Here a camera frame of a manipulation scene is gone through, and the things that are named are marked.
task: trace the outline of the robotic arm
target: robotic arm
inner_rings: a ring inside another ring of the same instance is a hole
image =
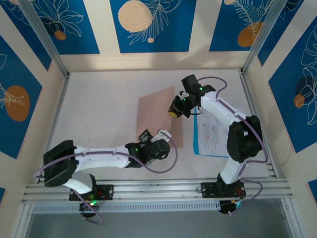
[[[182,80],[184,92],[181,97],[175,96],[169,114],[173,117],[189,117],[195,107],[202,107],[211,112],[226,128],[229,129],[227,151],[229,159],[224,170],[218,175],[215,184],[215,197],[232,197],[232,191],[243,187],[239,172],[248,160],[256,156],[262,147],[251,130],[237,117],[245,119],[262,139],[260,121],[256,116],[247,117],[238,112],[221,97],[210,85],[202,86],[194,75]]]
[[[212,193],[208,196],[203,194],[203,197],[236,197],[235,191],[244,188],[239,178],[243,167],[262,150],[260,142],[252,132],[262,140],[260,121],[256,116],[248,117],[238,112],[220,98],[213,87],[202,86],[194,75],[184,78],[182,84],[185,92],[175,96],[172,101],[168,111],[171,116],[184,115],[188,118],[192,115],[193,108],[202,107],[229,129],[227,151],[230,157],[224,170],[218,174],[217,181],[206,184],[206,189],[212,190]],[[82,170],[103,167],[140,168],[142,165],[149,165],[156,159],[161,160],[168,156],[170,138],[171,135],[165,130],[160,130],[155,137],[145,130],[138,143],[106,149],[78,147],[74,146],[72,140],[67,140],[44,155],[44,167],[39,169],[36,175],[44,170],[45,186],[65,185],[82,194],[84,200],[89,200],[91,196],[95,197],[102,192],[103,188],[96,184],[93,175],[85,174]]]
[[[44,170],[45,186],[64,185],[79,194],[97,194],[100,191],[95,177],[83,173],[82,170],[104,167],[140,168],[141,164],[129,156],[148,166],[154,160],[165,159],[168,156],[170,138],[171,135],[166,130],[160,130],[155,137],[145,130],[138,143],[104,149],[74,146],[72,140],[66,140],[44,155],[44,165],[52,164]],[[60,157],[68,155],[74,156],[69,160],[54,163]]]

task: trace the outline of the orange circle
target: orange circle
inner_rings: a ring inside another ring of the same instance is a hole
[[[231,5],[231,4],[233,4],[235,1],[236,1],[236,0],[224,0],[223,2],[224,2],[224,4],[226,4],[226,5]]]
[[[255,37],[258,35],[261,27],[262,27],[263,22],[255,22],[252,25],[249,25],[245,28],[243,28],[242,31],[240,31],[239,36],[238,36],[238,44],[241,47],[250,47],[254,40]]]
[[[55,31],[54,35],[60,41],[66,40],[66,34],[62,31]]]
[[[15,98],[23,98],[17,103],[10,99],[10,95]],[[17,122],[24,121],[30,110],[30,98],[27,91],[21,86],[11,86],[6,91],[5,99],[9,100],[5,104],[5,109],[9,117]]]
[[[294,98],[294,105],[297,108],[302,108],[304,104],[305,104],[304,96],[300,94],[296,95],[296,97]]]
[[[153,20],[150,9],[139,0],[127,1],[118,11],[118,19],[124,30],[144,31]]]
[[[150,37],[150,38],[148,39],[148,42],[149,42],[149,43],[153,43],[153,42],[154,42],[154,38]]]

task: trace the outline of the paper sheet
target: paper sheet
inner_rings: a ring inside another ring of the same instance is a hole
[[[201,110],[202,113],[194,120],[195,154],[228,158],[228,129],[213,114]]]

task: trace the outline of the leaf illustration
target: leaf illustration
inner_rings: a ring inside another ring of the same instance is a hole
[[[298,6],[300,5],[299,3],[301,2],[302,0],[292,0],[292,1],[287,1],[282,12],[280,13],[279,17],[282,18],[283,20],[285,19],[285,15],[286,15],[286,12],[287,11],[295,11]]]
[[[6,57],[7,57],[7,55],[0,54],[0,69],[2,69],[2,67],[4,66],[5,61],[6,61]]]
[[[15,97],[9,94],[8,92],[6,92],[6,90],[2,87],[0,83],[0,108],[3,108],[6,104],[10,105],[11,102],[23,105],[23,98],[24,96]]]
[[[265,17],[268,13],[268,11],[271,9],[274,0],[265,0],[266,3],[264,3],[264,0],[262,0],[259,8],[258,8],[258,12],[259,12],[259,19],[258,21],[262,20],[263,17]]]
[[[307,125],[314,125],[317,122],[317,25],[307,38],[301,59],[303,75],[306,85],[302,88],[300,95],[309,99],[307,105]]]
[[[177,4],[172,6],[172,2],[175,0],[144,0],[142,1],[150,10],[152,15],[152,22],[150,26],[140,32],[130,32],[128,38],[132,38],[129,45],[142,40],[146,41],[149,38],[155,39],[159,35],[160,31],[164,30],[164,26],[168,26],[168,16],[167,14],[174,11],[180,5],[182,0],[178,0]]]
[[[249,26],[254,23],[254,18],[258,13],[253,5],[253,1],[236,0],[232,5],[236,7],[238,17],[244,21],[245,25]]]
[[[65,31],[69,32],[71,34],[77,35],[78,37],[81,37],[81,31],[78,26],[74,23],[64,23]]]
[[[26,17],[24,16],[23,12],[21,11],[20,7],[16,4],[11,3],[8,0],[2,0],[3,4],[9,9],[9,11],[11,11],[12,15],[22,21],[24,24],[26,25],[30,25],[30,23],[28,22],[28,20],[26,19]]]

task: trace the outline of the purple cable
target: purple cable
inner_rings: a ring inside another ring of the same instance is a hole
[[[103,218],[101,217],[101,215],[99,214],[99,212],[97,212],[88,202],[85,201],[85,199],[79,194],[79,192],[73,190],[74,193],[77,195],[77,197],[82,200],[82,202],[90,209],[92,210],[100,219],[100,221],[93,221],[90,219],[87,219],[86,217],[83,217],[83,219],[87,222],[93,223],[93,224],[102,224],[104,222]]]
[[[222,90],[224,90],[224,89],[228,86],[228,83],[227,83],[224,79],[219,78],[219,77],[216,77],[216,76],[203,77],[203,78],[198,79],[198,81],[200,81],[200,80],[202,80],[202,79],[206,79],[206,78],[215,78],[215,79],[219,79],[219,80],[221,80],[222,82],[224,82],[225,86],[222,87],[221,89],[219,89],[219,90],[217,91],[217,93],[216,93],[216,99],[217,99],[225,108],[227,108],[230,112],[232,112],[233,114],[235,114],[236,112],[235,112],[232,108],[230,108],[230,107],[229,107],[225,102],[223,102],[221,99],[218,99],[219,93],[220,93]],[[239,173],[238,173],[238,176],[240,177],[240,175],[242,174],[242,172],[244,171],[244,169],[246,168],[246,166],[247,166],[248,163],[266,164],[266,163],[268,162],[268,153],[267,153],[267,150],[266,150],[266,148],[265,148],[265,146],[264,146],[263,141],[261,140],[261,138],[260,138],[260,136],[257,134],[257,132],[253,129],[253,127],[252,127],[244,118],[242,118],[240,115],[237,115],[237,118],[240,119],[241,121],[243,121],[243,123],[244,123],[245,125],[247,125],[247,127],[252,131],[252,133],[254,134],[254,136],[255,136],[255,137],[257,138],[257,140],[259,141],[259,143],[260,143],[260,145],[261,145],[261,147],[262,147],[262,149],[263,149],[264,155],[265,155],[265,160],[264,160],[264,161],[260,161],[260,160],[249,160],[249,161],[247,161],[247,162],[242,166],[242,168],[240,169],[240,171],[239,171]],[[241,180],[242,180],[242,181],[245,181],[245,182],[257,183],[257,184],[259,184],[259,185],[261,186],[261,187],[260,187],[260,190],[258,191],[258,193],[255,194],[252,198],[250,198],[249,201],[247,201],[247,202],[244,204],[244,206],[245,206],[247,203],[251,202],[251,201],[254,200],[257,196],[259,196],[259,194],[260,194],[260,193],[262,192],[262,190],[263,190],[263,185],[262,185],[260,182],[252,181],[252,180],[245,179],[245,178],[241,178]]]
[[[167,173],[169,172],[171,169],[174,168],[174,166],[176,165],[176,162],[177,162],[177,159],[178,159],[178,151],[177,151],[177,147],[176,147],[176,144],[175,142],[173,141],[173,139],[166,135],[164,132],[161,132],[164,136],[166,136],[170,142],[173,144],[174,146],[174,149],[175,149],[175,160],[174,160],[174,163],[172,164],[172,166],[167,169],[167,170],[164,170],[164,171],[155,171],[155,170],[152,170],[150,169],[148,166],[146,166],[144,163],[142,163],[142,161],[140,161],[138,158],[136,158],[135,156],[133,155],[130,155],[130,154],[127,154],[127,153],[123,153],[123,152],[116,152],[115,154],[118,154],[118,155],[122,155],[122,156],[126,156],[126,157],[129,157],[129,158],[132,158],[134,159],[136,162],[138,162],[140,165],[142,165],[144,168],[146,168],[147,170],[153,172],[153,173],[156,173],[156,174],[163,174],[163,173]],[[39,168],[38,170],[36,170],[36,172],[34,173],[34,177],[35,178],[42,178],[41,175],[39,175],[44,169],[48,168],[49,166],[52,166],[60,161],[63,161],[63,160],[67,160],[67,159],[70,159],[72,157],[76,157],[76,156],[85,156],[85,155],[97,155],[97,154],[114,154],[113,151],[89,151],[89,152],[86,152],[86,153],[76,153],[76,154],[72,154],[72,155],[66,155],[66,156],[63,156],[61,158],[58,158],[57,160],[54,160],[54,161],[51,161],[49,163],[47,163],[46,165],[44,165],[43,167]],[[84,218],[85,221],[88,221],[90,223],[94,223],[94,224],[102,224],[103,223],[103,219],[102,217],[100,216],[100,214],[92,207],[90,206],[85,200],[84,198],[75,190],[73,190],[74,193],[78,196],[78,198],[80,200],[83,201],[83,203],[88,206],[88,208],[90,210],[92,210],[99,218],[100,218],[100,221],[99,222],[96,222],[96,221],[92,221],[90,219],[87,219],[87,218]]]

